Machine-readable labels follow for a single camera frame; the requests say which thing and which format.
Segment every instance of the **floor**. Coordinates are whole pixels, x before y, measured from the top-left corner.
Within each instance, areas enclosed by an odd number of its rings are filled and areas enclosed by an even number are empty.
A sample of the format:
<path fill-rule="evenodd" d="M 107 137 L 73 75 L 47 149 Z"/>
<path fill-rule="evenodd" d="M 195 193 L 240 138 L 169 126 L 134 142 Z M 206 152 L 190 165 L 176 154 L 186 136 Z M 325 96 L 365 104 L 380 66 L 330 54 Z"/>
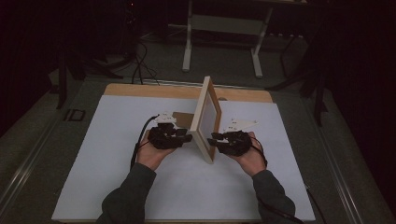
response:
<path fill-rule="evenodd" d="M 150 34 L 142 38 L 138 55 L 144 57 L 147 53 L 142 64 L 145 65 L 142 77 L 147 77 L 143 79 L 145 84 L 156 84 L 153 76 L 161 85 L 181 82 L 192 85 L 201 83 L 204 76 L 212 76 L 217 85 L 262 90 L 285 80 L 278 59 L 287 43 L 282 36 L 264 39 L 260 53 L 262 79 L 254 77 L 247 48 L 250 39 L 243 36 L 230 37 L 246 42 L 234 45 L 221 36 L 219 41 L 213 41 L 207 40 L 213 34 L 197 33 L 191 70 L 182 72 L 183 36 L 184 30 L 176 29 L 166 43 Z M 305 49 L 302 39 L 291 46 L 285 58 L 288 72 L 301 60 Z M 135 69 L 136 63 L 131 63 L 114 71 L 123 79 L 109 79 L 87 68 L 89 74 L 84 81 L 68 79 L 69 95 L 63 109 L 56 109 L 57 95 L 48 93 L 0 139 L 0 190 L 6 192 L 15 174 L 22 180 L 7 203 L 2 198 L 4 215 L 0 223 L 56 223 L 50 217 L 106 85 L 130 83 Z M 57 71 L 49 75 L 56 83 Z M 332 93 L 325 93 L 327 112 L 322 113 L 323 126 L 319 127 L 312 117 L 313 99 L 300 97 L 300 85 L 271 94 L 278 104 L 304 182 L 327 223 L 395 223 Z M 80 122 L 65 121 L 67 109 L 83 109 L 87 114 Z M 26 161 L 29 153 L 35 160 Z M 309 223 L 325 223 L 318 208 L 314 204 L 313 207 L 317 220 Z"/>

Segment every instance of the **white surface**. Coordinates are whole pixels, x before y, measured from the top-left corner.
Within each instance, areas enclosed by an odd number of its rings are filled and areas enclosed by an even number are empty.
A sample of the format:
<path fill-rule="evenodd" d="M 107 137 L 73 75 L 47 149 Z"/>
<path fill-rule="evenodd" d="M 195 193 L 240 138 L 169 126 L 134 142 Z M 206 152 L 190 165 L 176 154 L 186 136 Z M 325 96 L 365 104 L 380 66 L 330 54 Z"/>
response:
<path fill-rule="evenodd" d="M 135 141 L 151 116 L 165 111 L 193 113 L 196 100 L 103 96 L 64 184 L 52 219 L 97 219 L 102 200 L 129 171 Z M 315 219 L 289 139 L 275 104 L 220 102 L 223 125 L 232 118 L 255 119 L 268 169 L 285 188 L 302 220 Z M 148 195 L 146 219 L 260 219 L 251 178 L 217 152 L 207 164 L 198 147 L 185 144 L 165 158 Z"/>

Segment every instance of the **black cable on floor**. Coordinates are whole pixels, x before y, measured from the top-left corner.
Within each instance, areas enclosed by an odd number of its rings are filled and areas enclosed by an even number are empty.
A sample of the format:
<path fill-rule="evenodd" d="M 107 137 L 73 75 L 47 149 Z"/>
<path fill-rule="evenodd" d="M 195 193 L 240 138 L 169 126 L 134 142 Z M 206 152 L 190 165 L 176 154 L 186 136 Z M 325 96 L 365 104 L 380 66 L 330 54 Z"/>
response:
<path fill-rule="evenodd" d="M 324 223 L 324 224 L 327 224 L 326 219 L 324 218 L 323 213 L 322 213 L 322 211 L 320 210 L 320 207 L 318 206 L 318 203 L 317 203 L 317 201 L 315 200 L 314 196 L 312 195 L 311 191 L 309 191 L 309 189 L 306 189 L 306 192 L 308 193 L 309 197 L 311 197 L 312 201 L 314 202 L 315 206 L 317 207 L 318 212 L 319 212 L 319 214 L 320 214 L 320 217 L 321 217 L 321 219 L 323 220 L 323 223 Z"/>

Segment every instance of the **gray sleeve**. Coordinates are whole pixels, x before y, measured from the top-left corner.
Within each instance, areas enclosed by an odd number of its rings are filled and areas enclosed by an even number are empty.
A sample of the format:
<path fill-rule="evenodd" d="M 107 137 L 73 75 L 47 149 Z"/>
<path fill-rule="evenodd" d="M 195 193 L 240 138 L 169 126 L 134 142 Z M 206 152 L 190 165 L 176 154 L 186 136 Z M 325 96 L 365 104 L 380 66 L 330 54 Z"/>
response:
<path fill-rule="evenodd" d="M 269 204 L 277 210 L 294 216 L 294 202 L 285 195 L 285 190 L 270 171 L 264 170 L 258 172 L 252 177 L 252 179 L 253 187 L 256 190 L 256 196 L 258 199 L 261 199 L 264 203 Z M 264 223 L 294 223 L 267 210 L 260 203 L 259 213 Z"/>
<path fill-rule="evenodd" d="M 103 200 L 103 213 L 96 223 L 144 223 L 146 198 L 155 176 L 147 166 L 135 163 L 121 186 Z"/>

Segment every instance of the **wooden picture frame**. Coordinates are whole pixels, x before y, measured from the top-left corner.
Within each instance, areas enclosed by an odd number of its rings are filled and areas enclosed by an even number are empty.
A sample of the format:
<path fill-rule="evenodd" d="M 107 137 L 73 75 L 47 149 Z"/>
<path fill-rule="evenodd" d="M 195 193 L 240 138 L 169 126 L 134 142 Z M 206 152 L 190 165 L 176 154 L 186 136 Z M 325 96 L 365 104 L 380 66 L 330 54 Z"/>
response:
<path fill-rule="evenodd" d="M 212 133 L 219 131 L 221 108 L 210 77 L 205 77 L 197 107 L 192 119 L 190 132 L 192 138 L 201 150 L 207 163 L 212 164 L 215 157 L 215 147 L 207 142 Z"/>

